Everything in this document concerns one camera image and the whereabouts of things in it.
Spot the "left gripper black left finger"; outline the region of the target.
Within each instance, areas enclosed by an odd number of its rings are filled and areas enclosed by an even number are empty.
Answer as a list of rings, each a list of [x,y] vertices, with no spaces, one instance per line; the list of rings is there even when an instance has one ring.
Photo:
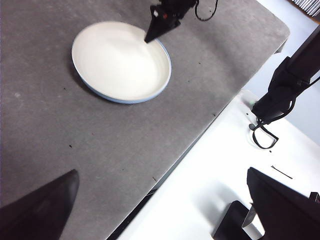
[[[58,240],[72,212],[80,177],[73,169],[0,208],[2,240]]]

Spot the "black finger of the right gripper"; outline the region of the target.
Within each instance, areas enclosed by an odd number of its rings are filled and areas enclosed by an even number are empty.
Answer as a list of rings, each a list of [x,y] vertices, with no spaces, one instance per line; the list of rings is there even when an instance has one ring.
[[[150,26],[144,38],[146,43],[161,37],[162,35],[167,34],[176,28],[176,22],[164,18],[153,18],[151,20]]]

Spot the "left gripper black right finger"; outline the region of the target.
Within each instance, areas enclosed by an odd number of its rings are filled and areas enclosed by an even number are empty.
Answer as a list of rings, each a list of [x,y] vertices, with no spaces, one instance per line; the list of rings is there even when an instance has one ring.
[[[320,204],[250,167],[247,185],[263,240],[318,240]]]

